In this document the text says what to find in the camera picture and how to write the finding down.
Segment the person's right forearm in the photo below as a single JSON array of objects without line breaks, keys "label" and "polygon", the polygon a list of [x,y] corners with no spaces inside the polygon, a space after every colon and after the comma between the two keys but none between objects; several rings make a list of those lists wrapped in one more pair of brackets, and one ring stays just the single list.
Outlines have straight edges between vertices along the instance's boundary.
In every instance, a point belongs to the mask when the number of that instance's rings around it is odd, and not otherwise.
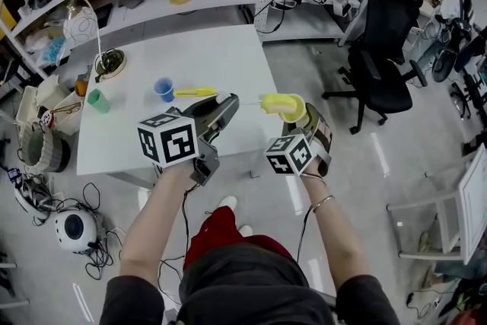
[{"label": "person's right forearm", "polygon": [[349,217],[317,170],[301,175],[317,220],[336,290],[348,280],[371,273],[366,253]]}]

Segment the white round floor device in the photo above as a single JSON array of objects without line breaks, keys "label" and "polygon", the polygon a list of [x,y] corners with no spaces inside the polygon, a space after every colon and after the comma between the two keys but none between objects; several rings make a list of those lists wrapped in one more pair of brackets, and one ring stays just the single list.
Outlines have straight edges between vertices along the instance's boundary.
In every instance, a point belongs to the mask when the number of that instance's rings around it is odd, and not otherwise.
[{"label": "white round floor device", "polygon": [[60,212],[54,219],[54,229],[57,243],[71,253],[91,253],[98,240],[96,219],[86,211]]}]

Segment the blue plastic cup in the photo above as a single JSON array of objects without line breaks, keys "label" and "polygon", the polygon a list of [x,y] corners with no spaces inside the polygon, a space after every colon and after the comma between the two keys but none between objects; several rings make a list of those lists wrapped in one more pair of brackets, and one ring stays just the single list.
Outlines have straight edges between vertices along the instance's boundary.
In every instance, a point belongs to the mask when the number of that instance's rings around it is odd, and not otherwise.
[{"label": "blue plastic cup", "polygon": [[173,82],[170,78],[159,78],[154,83],[154,92],[165,103],[170,103],[174,100]]}]

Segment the yellow plastic cup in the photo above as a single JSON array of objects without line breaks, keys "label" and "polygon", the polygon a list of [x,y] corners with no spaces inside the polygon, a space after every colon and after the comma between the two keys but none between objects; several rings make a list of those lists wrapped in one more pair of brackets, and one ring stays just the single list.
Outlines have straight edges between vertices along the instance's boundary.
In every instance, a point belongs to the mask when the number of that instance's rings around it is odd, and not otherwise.
[{"label": "yellow plastic cup", "polygon": [[296,107],[292,112],[287,108],[286,112],[279,113],[279,117],[285,123],[296,123],[307,115],[306,103],[298,94],[287,94],[287,97],[296,103]]}]

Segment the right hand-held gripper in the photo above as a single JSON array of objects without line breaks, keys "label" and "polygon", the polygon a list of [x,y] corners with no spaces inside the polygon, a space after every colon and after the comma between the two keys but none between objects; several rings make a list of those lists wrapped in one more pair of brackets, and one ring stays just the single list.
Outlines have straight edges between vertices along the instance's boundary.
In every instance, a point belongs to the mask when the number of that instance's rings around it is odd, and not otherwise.
[{"label": "right hand-held gripper", "polygon": [[265,150],[266,159],[276,174],[300,176],[317,161],[317,175],[327,175],[332,157],[314,138],[317,126],[325,124],[326,120],[313,104],[306,103],[305,107],[306,125],[283,123],[282,135],[271,139]]}]

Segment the white storage bin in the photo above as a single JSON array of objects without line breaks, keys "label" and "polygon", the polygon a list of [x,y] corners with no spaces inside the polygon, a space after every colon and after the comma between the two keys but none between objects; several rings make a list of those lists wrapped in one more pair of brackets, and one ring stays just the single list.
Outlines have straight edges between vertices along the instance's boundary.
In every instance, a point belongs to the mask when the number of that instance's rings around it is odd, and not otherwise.
[{"label": "white storage bin", "polygon": [[39,122],[38,106],[37,106],[37,90],[38,88],[26,86],[21,98],[21,102],[15,117],[16,124],[23,126],[30,121]]}]

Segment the person's left forearm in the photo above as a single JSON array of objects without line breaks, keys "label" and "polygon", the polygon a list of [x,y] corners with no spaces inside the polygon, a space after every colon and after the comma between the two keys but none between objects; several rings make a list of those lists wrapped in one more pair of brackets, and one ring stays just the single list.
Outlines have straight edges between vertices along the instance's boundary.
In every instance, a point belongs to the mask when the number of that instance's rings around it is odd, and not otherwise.
[{"label": "person's left forearm", "polygon": [[193,163],[164,170],[148,201],[130,226],[123,243],[120,276],[135,276],[156,285],[158,267],[184,193],[192,184]]}]

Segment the white globe brass desk lamp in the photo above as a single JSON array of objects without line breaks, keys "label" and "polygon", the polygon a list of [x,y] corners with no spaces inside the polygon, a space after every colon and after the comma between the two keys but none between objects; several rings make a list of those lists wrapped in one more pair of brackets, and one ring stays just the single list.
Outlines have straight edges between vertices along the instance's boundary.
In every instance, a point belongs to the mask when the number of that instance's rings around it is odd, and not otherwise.
[{"label": "white globe brass desk lamp", "polygon": [[126,65],[126,55],[121,49],[102,50],[100,27],[95,10],[88,0],[71,0],[67,5],[67,17],[63,22],[63,35],[73,47],[90,40],[97,40],[94,59],[95,82],[117,76]]}]

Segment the green plastic cup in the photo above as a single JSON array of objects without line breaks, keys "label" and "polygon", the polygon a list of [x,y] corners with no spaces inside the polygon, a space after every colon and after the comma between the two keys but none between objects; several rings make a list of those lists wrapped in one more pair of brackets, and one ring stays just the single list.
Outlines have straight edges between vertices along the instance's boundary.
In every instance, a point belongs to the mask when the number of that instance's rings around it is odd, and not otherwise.
[{"label": "green plastic cup", "polygon": [[110,102],[106,99],[103,93],[96,88],[89,93],[88,104],[98,113],[105,114],[110,110]]}]

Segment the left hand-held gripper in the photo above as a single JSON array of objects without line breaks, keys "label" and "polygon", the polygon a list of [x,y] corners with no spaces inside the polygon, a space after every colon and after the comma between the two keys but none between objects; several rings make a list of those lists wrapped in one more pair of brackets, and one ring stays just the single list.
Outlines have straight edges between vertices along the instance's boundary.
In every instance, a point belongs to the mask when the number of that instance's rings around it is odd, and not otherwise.
[{"label": "left hand-held gripper", "polygon": [[218,137],[240,107],[238,96],[220,93],[176,107],[137,124],[142,154],[162,169],[190,161],[191,179],[204,186],[219,167],[218,152],[209,142]]}]

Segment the white slatted basket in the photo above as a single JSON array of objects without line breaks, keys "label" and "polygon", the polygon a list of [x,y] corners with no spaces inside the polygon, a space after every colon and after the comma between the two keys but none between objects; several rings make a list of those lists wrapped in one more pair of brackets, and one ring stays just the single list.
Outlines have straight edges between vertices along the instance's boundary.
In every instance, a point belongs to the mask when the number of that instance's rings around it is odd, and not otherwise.
[{"label": "white slatted basket", "polygon": [[54,130],[66,135],[74,135],[81,127],[81,115],[84,98],[71,92],[65,99],[60,101],[53,109]]}]

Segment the black flat box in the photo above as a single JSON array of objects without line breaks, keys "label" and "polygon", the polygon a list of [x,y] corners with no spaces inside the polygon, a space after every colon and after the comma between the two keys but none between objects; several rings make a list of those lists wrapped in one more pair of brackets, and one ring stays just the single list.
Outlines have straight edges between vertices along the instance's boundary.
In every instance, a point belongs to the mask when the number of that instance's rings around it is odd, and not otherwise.
[{"label": "black flat box", "polygon": [[105,26],[108,25],[108,21],[110,19],[111,11],[113,10],[113,4],[109,3],[103,6],[100,6],[99,8],[96,8],[94,10],[96,17],[97,17],[97,23],[98,27],[104,28]]}]

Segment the bag of blue packets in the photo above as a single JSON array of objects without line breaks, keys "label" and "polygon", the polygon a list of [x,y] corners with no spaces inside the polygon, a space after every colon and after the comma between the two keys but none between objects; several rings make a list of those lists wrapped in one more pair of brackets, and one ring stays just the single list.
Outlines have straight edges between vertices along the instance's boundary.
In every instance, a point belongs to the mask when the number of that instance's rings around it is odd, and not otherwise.
[{"label": "bag of blue packets", "polygon": [[42,62],[50,65],[59,63],[65,51],[65,43],[66,38],[64,36],[55,37],[50,40],[41,56]]}]

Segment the white metal-frame table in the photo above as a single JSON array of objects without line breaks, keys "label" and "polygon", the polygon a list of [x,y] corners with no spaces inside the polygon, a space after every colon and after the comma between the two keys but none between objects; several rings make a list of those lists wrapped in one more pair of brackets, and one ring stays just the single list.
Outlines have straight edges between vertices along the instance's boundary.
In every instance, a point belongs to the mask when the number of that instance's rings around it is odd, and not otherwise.
[{"label": "white metal-frame table", "polygon": [[487,229],[487,148],[480,145],[463,158],[460,179],[453,186],[406,202],[389,203],[389,213],[433,206],[441,237],[441,251],[411,252],[399,249],[408,260],[461,261],[467,264]]}]

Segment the orange jar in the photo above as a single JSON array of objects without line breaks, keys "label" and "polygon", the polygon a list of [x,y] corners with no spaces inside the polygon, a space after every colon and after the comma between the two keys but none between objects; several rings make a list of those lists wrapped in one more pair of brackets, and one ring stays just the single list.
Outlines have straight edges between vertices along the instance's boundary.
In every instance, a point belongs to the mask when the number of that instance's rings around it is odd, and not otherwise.
[{"label": "orange jar", "polygon": [[88,89],[88,83],[89,83],[90,75],[88,74],[83,74],[79,75],[78,78],[75,81],[75,93],[79,97],[85,97]]}]

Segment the person's dark grey shirt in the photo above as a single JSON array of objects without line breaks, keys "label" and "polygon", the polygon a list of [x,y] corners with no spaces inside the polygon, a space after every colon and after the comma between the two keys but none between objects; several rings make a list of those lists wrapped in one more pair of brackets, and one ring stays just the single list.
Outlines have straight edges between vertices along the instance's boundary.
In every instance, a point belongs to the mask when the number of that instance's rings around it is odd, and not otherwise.
[{"label": "person's dark grey shirt", "polygon": [[310,288],[298,264],[250,244],[219,247],[186,269],[181,307],[170,325],[400,325],[381,284],[355,276],[331,310]]}]

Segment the grey woven basket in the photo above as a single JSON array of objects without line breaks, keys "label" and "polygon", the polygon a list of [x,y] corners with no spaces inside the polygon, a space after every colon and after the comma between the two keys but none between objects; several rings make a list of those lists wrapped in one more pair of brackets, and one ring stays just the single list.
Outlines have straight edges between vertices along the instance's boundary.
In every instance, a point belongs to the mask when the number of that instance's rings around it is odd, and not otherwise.
[{"label": "grey woven basket", "polygon": [[71,157],[67,141],[39,122],[24,127],[20,153],[29,173],[60,173],[67,168]]}]

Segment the person's red trousers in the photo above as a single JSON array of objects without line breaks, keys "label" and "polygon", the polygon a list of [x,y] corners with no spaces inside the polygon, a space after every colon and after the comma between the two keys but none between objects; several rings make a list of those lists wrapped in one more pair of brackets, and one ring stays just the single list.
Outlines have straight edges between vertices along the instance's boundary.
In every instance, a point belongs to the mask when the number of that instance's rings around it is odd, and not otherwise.
[{"label": "person's red trousers", "polygon": [[183,270],[206,252],[234,244],[252,244],[292,258],[292,255],[271,237],[254,234],[244,237],[235,225],[235,214],[232,209],[229,206],[221,206],[202,223],[198,234],[191,239]]}]

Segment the black office chair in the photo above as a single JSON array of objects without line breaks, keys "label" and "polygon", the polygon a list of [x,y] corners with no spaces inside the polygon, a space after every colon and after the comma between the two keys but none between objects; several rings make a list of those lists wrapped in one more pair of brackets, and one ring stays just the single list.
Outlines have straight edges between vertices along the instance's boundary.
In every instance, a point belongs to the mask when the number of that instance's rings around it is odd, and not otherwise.
[{"label": "black office chair", "polygon": [[416,23],[423,0],[368,0],[363,33],[349,47],[349,68],[339,68],[342,80],[352,91],[325,91],[322,98],[347,97],[358,100],[357,125],[351,134],[361,131],[364,109],[380,115],[379,125],[387,116],[412,108],[407,81],[417,78],[428,85],[415,61],[411,69],[401,74],[398,67],[405,62],[403,45]]}]

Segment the person's right hand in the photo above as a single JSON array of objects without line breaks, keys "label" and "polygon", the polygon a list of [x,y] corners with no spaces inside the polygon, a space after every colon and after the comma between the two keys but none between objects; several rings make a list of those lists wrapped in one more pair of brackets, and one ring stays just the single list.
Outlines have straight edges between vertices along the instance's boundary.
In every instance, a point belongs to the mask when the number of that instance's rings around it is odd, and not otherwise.
[{"label": "person's right hand", "polygon": [[322,147],[329,152],[330,146],[333,139],[333,134],[330,130],[330,127],[327,125],[326,122],[320,121],[317,130],[314,134],[314,138],[319,142]]}]

